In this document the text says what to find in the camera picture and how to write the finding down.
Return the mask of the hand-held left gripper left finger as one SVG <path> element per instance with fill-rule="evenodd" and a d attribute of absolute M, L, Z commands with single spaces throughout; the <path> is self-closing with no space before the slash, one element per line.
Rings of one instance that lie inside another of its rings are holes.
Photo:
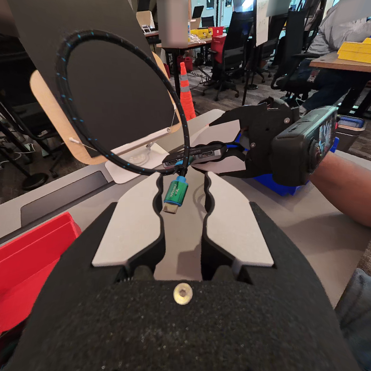
<path fill-rule="evenodd" d="M 92 259 L 94 267 L 129 266 L 155 243 L 164 242 L 163 176 L 154 173 L 117 202 Z"/>

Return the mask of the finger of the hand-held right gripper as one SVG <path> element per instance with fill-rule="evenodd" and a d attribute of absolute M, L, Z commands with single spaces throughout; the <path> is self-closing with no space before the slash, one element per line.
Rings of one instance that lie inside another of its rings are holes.
<path fill-rule="evenodd" d="M 192 168 L 200 172 L 212 172 L 219 176 L 246 178 L 246 151 L 227 149 L 213 151 L 211 155 L 200 155 L 191 163 Z"/>
<path fill-rule="evenodd" d="M 241 130 L 239 119 L 211 126 L 210 124 L 190 136 L 190 147 L 208 145 L 211 142 L 234 142 Z"/>

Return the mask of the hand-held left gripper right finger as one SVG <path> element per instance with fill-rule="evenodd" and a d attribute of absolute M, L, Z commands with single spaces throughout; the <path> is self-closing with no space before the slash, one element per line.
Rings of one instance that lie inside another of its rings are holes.
<path fill-rule="evenodd" d="M 272 267 L 274 260 L 248 198 L 211 171 L 205 174 L 204 186 L 202 237 L 211 247 L 205 261 L 213 266 Z"/>

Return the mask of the black grey adapter hub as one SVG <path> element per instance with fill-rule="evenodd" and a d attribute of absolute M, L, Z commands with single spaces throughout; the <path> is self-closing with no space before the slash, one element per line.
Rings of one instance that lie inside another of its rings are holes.
<path fill-rule="evenodd" d="M 211 142 L 207 145 L 197 145 L 190 148 L 189 164 L 203 164 L 210 161 L 220 160 L 227 151 L 227 144 Z M 166 156 L 162 162 L 164 169 L 172 169 L 183 162 L 184 151 L 177 151 Z"/>

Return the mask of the black braided cable green plugs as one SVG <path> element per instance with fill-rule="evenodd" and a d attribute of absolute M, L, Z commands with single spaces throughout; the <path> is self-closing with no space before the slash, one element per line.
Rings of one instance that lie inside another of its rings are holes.
<path fill-rule="evenodd" d="M 98 141 L 95 135 L 92 135 L 88 129 L 86 129 L 84 120 L 81 118 L 75 107 L 75 100 L 70 90 L 67 66 L 72 51 L 77 48 L 80 44 L 99 40 L 108 42 L 111 44 L 118 45 L 136 57 L 145 62 L 154 73 L 160 78 L 164 86 L 166 87 L 169 95 L 174 102 L 174 112 L 178 111 L 180 116 L 180 123 L 182 125 L 183 137 L 184 137 L 184 150 L 183 159 L 181 162 L 177 162 L 172 169 L 155 170 L 149 168 L 143 168 L 128 161 L 121 159 L 114 152 L 106 150 L 101 143 Z M 168 213 L 175 214 L 177 209 L 182 206 L 186 192 L 188 190 L 188 183 L 186 180 L 186 174 L 188 166 L 190 165 L 190 137 L 188 130 L 188 123 L 186 116 L 181 105 L 180 99 L 173 89 L 171 83 L 165 74 L 160 70 L 158 65 L 152 61 L 152 59 L 145 54 L 139 47 L 132 44 L 130 41 L 124 39 L 121 36 L 115 35 L 102 30 L 81 30 L 75 31 L 70 34 L 64 42 L 62 42 L 57 53 L 57 60 L 55 62 L 55 73 L 56 73 L 56 85 L 60 101 L 62 103 L 62 110 L 64 111 L 68 120 L 75 124 L 78 132 L 81 136 L 91 145 L 93 150 L 103 155 L 107 160 L 117 165 L 121 169 L 130 171 L 138 175 L 152 175 L 154 173 L 160 173 L 161 175 L 178 174 L 177 178 L 171 182 L 169 189 L 165 195 L 163 210 Z"/>

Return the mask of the blue plastic bin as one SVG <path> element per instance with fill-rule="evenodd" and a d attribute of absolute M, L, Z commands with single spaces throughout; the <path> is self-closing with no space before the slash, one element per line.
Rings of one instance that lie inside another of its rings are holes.
<path fill-rule="evenodd" d="M 338 142 L 333 133 L 277 136 L 268 156 L 270 172 L 254 179 L 280 196 L 294 195 L 309 182 L 327 153 L 336 151 Z"/>

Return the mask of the red plastic bin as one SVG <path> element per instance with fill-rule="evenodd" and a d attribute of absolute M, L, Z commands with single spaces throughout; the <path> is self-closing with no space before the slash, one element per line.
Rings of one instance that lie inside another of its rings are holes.
<path fill-rule="evenodd" d="M 81 228 L 65 212 L 1 247 L 0 333 L 30 315 L 61 255 L 80 234 Z"/>

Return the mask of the person's right forearm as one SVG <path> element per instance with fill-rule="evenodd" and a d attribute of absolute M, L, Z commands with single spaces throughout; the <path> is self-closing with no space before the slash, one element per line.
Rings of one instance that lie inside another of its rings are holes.
<path fill-rule="evenodd" d="M 371 226 L 371 171 L 328 152 L 310 181 L 340 212 Z"/>

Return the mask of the orange grey striped barrier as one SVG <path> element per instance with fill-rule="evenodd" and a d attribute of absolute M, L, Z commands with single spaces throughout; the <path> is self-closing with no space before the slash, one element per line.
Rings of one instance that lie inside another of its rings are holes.
<path fill-rule="evenodd" d="M 186 120 L 189 121 L 193 118 L 196 118 L 196 112 L 194 110 L 191 90 L 187 77 L 187 70 L 184 62 L 180 63 L 180 102 L 183 107 Z"/>

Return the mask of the black office chair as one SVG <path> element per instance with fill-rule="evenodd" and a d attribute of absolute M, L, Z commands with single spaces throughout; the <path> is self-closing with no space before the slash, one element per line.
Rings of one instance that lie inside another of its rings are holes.
<path fill-rule="evenodd" d="M 306 11 L 290 11 L 286 22 L 285 44 L 277 72 L 271 82 L 273 90 L 285 91 L 284 97 L 291 106 L 296 105 L 296 100 L 308 99 L 310 86 L 308 82 L 298 79 L 298 68 L 305 59 L 319 58 L 319 54 L 303 53 L 303 39 L 305 29 Z"/>
<path fill-rule="evenodd" d="M 228 31 L 225 36 L 215 36 L 211 42 L 212 76 L 211 81 L 202 91 L 217 89 L 215 101 L 219 100 L 219 94 L 224 90 L 232 90 L 235 97 L 239 97 L 239 90 L 232 81 L 234 73 L 244 71 L 246 65 L 246 47 L 251 28 L 253 26 L 254 13 L 233 12 Z"/>

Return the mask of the wooden table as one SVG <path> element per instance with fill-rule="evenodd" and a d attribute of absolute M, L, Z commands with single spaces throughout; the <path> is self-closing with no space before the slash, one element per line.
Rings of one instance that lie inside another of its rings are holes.
<path fill-rule="evenodd" d="M 371 64 L 356 62 L 351 60 L 339 59 L 337 53 L 330 53 L 322 57 L 313 59 L 310 67 L 336 69 L 344 71 L 371 72 Z"/>

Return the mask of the wood-framed dark board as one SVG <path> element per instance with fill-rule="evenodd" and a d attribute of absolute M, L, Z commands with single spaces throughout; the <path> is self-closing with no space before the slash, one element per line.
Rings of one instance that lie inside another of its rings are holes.
<path fill-rule="evenodd" d="M 62 110 L 55 75 L 62 43 L 77 31 L 101 30 L 139 47 L 155 62 L 129 1 L 7 1 L 21 44 L 35 72 L 30 89 L 63 142 L 86 165 L 106 160 L 87 145 Z M 89 40 L 72 51 L 67 81 L 81 125 L 107 150 L 123 154 L 132 142 L 163 137 L 180 129 L 180 117 L 166 87 L 137 56 L 107 41 Z"/>

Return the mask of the small yellow bin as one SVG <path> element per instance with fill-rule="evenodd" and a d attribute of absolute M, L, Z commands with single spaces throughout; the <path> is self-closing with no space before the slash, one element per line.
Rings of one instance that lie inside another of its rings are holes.
<path fill-rule="evenodd" d="M 337 52 L 338 58 L 353 62 L 371 63 L 371 38 L 363 42 L 344 42 Z"/>

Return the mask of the person's denim legs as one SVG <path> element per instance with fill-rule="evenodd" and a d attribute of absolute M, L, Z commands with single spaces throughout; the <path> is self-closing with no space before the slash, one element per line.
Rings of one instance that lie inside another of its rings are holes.
<path fill-rule="evenodd" d="M 340 329 L 359 368 L 371 370 L 371 278 L 356 268 L 335 312 Z"/>

